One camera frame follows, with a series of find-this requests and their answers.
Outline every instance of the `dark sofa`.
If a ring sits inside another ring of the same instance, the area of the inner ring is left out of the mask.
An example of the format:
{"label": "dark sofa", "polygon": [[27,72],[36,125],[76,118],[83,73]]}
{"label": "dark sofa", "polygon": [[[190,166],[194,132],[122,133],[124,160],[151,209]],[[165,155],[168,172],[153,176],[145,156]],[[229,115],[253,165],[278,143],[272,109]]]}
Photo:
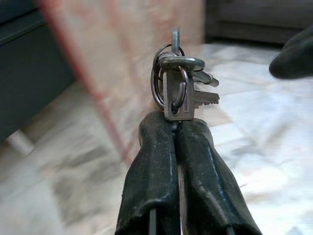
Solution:
{"label": "dark sofa", "polygon": [[0,142],[75,80],[32,0],[0,2]]}

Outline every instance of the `metal rod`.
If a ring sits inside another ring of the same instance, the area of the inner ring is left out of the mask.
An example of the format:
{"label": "metal rod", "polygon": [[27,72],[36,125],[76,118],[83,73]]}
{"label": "metal rod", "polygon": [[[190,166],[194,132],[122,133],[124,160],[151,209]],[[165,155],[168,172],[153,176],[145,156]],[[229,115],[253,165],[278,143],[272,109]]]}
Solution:
{"label": "metal rod", "polygon": [[149,235],[157,235],[157,210],[150,210],[149,215]]}
{"label": "metal rod", "polygon": [[179,31],[172,31],[172,52],[178,53],[180,47]]}

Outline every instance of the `black gloved hand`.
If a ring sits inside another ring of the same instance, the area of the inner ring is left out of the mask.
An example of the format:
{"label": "black gloved hand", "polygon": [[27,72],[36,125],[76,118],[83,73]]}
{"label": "black gloved hand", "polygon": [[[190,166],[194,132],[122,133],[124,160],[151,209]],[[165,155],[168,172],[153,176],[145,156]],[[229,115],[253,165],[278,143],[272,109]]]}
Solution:
{"label": "black gloved hand", "polygon": [[313,75],[313,25],[292,37],[269,66],[270,73],[282,79]]}

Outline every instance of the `blurry background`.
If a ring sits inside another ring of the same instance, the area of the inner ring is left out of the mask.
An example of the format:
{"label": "blurry background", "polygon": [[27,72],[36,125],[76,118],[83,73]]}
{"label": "blurry background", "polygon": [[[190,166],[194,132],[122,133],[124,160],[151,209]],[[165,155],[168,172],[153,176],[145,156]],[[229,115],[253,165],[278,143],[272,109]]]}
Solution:
{"label": "blurry background", "polygon": [[152,59],[177,25],[186,54],[220,81],[210,88],[220,104],[196,116],[261,231],[312,233],[312,80],[268,72],[283,44],[312,24],[311,1],[40,5],[0,2],[1,235],[114,233],[137,126],[154,108]]}

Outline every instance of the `silver key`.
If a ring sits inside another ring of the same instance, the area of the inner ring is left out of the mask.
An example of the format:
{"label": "silver key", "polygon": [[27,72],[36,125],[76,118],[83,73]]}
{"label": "silver key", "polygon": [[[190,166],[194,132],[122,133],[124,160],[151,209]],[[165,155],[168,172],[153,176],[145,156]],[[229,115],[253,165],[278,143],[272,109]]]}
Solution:
{"label": "silver key", "polygon": [[211,87],[217,87],[219,85],[219,81],[215,79],[213,75],[204,71],[191,72],[191,75],[194,78],[194,82],[202,82],[206,85],[210,85]]}
{"label": "silver key", "polygon": [[194,108],[197,109],[201,105],[208,105],[208,104],[218,104],[220,100],[219,94],[210,93],[210,92],[201,92],[193,90],[193,103]]}

